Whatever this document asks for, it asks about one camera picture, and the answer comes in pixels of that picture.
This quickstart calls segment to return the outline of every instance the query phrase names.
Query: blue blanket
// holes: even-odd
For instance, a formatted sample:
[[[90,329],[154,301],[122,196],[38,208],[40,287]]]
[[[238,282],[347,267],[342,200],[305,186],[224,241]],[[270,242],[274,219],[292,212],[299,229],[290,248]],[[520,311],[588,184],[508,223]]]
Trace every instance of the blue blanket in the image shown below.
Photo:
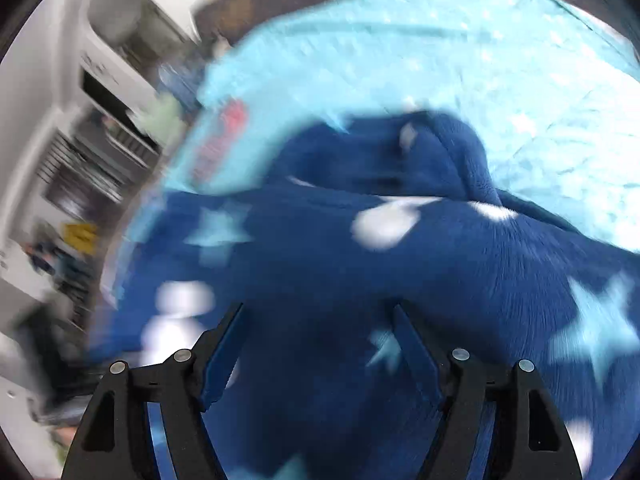
[[[610,476],[638,436],[640,256],[505,208],[482,143],[448,115],[318,124],[261,188],[162,203],[102,350],[140,348],[166,313],[165,282],[206,284],[203,326],[244,302],[252,333],[204,415],[232,480],[415,476],[438,412],[390,332],[382,301],[397,297],[486,362],[533,361],[585,478]],[[492,416],[488,405],[470,479],[482,478]]]

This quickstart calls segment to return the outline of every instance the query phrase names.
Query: light blue blanket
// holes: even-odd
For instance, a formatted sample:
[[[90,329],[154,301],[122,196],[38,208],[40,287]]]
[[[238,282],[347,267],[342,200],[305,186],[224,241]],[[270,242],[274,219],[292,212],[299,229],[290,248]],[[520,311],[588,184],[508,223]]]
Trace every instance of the light blue blanket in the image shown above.
[[[251,189],[309,123],[445,110],[475,128],[497,187],[638,250],[639,75],[626,39],[559,0],[335,0],[264,24],[210,65],[206,109],[162,186]],[[196,188],[193,168],[231,98],[248,122]],[[156,191],[128,229],[120,276],[162,211]]]

